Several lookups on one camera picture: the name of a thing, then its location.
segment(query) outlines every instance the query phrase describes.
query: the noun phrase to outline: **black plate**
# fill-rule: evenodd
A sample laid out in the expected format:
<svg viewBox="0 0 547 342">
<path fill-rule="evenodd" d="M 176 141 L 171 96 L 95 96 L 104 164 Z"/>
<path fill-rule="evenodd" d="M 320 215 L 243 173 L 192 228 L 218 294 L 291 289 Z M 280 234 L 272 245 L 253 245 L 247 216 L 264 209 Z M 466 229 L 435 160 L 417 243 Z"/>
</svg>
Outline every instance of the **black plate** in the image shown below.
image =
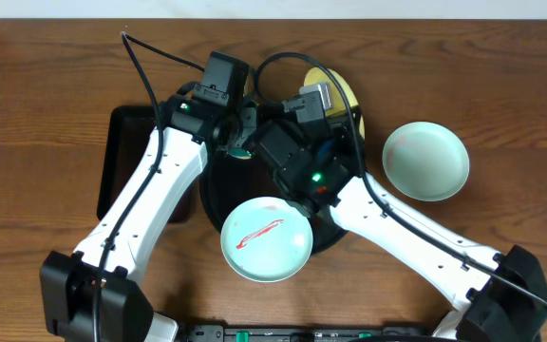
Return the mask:
<svg viewBox="0 0 547 342">
<path fill-rule="evenodd" d="M 280 197 L 280 192 L 264 165 L 256 160 L 239 160 L 217 154 L 199 179 L 201 202 L 208 218 L 220 232 L 225 219 L 239 204 L 258 197 Z M 313 231 L 311 253 L 320 253 L 345 234 L 346 230 L 318 217 L 310 218 Z"/>
</svg>

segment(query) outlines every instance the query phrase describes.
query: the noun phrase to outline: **red sauce smear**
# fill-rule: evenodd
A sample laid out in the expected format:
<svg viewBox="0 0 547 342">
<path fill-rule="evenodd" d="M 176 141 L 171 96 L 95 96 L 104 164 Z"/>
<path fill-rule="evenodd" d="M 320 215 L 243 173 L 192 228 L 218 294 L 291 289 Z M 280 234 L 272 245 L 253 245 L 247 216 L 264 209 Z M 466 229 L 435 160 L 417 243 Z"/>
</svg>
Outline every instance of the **red sauce smear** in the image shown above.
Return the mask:
<svg viewBox="0 0 547 342">
<path fill-rule="evenodd" d="M 248 243 L 248 241 L 254 239 L 254 238 L 258 238 L 260 236 L 262 236 L 263 234 L 271 231 L 273 228 L 277 227 L 278 224 L 281 224 L 281 223 L 284 223 L 284 219 L 276 219 L 276 220 L 273 220 L 272 223 L 266 225 L 265 227 L 257 230 L 256 232 L 254 233 L 250 233 L 249 235 L 247 235 L 245 238 L 243 238 L 239 244 L 236 246 L 237 249 L 242 249 L 244 247 L 246 247 L 246 244 Z"/>
</svg>

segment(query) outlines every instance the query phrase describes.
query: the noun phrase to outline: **green connector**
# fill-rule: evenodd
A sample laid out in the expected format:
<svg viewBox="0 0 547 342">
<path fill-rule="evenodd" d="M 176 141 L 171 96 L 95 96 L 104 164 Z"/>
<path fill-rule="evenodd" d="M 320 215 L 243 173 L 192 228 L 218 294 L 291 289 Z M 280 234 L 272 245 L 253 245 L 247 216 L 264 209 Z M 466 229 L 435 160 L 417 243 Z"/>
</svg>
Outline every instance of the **green connector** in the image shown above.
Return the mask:
<svg viewBox="0 0 547 342">
<path fill-rule="evenodd" d="M 236 342 L 248 342 L 248 332 L 237 332 Z"/>
</svg>

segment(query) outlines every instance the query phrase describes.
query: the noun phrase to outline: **white wall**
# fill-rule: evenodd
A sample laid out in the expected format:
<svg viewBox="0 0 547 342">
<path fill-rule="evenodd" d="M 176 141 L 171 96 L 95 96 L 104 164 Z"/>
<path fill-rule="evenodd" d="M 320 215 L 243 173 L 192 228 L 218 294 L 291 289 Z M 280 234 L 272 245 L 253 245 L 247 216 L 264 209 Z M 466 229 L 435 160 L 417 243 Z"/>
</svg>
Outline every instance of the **white wall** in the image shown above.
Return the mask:
<svg viewBox="0 0 547 342">
<path fill-rule="evenodd" d="M 0 0 L 0 18 L 547 19 L 547 0 Z"/>
</svg>

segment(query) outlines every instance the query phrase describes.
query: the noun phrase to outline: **wood grain surface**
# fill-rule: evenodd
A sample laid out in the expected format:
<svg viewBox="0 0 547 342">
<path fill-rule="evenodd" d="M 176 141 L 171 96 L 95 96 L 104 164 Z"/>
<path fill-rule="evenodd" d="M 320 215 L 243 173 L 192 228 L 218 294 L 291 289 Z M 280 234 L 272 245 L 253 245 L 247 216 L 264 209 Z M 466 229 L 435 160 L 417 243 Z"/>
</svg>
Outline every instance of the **wood grain surface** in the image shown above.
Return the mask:
<svg viewBox="0 0 547 342">
<path fill-rule="evenodd" d="M 387 136 L 414 121 L 450 128 L 470 154 L 466 186 L 442 202 L 400 198 L 503 252 L 522 245 L 547 275 L 547 22 L 0 20 L 0 341 L 58 340 L 46 332 L 39 267 L 97 223 L 113 108 L 148 104 L 121 30 L 202 65 L 212 50 L 254 66 L 278 51 L 318 58 L 356 93 L 370 170 L 390 190 L 381 171 Z M 160 100 L 200 77 L 137 54 Z M 293 95 L 307 69 L 273 65 L 264 93 Z M 194 199 L 190 220 L 162 234 L 142 286 L 178 320 L 433 329 L 448 310 L 424 279 L 353 234 L 288 280 L 245 280 Z"/>
</svg>

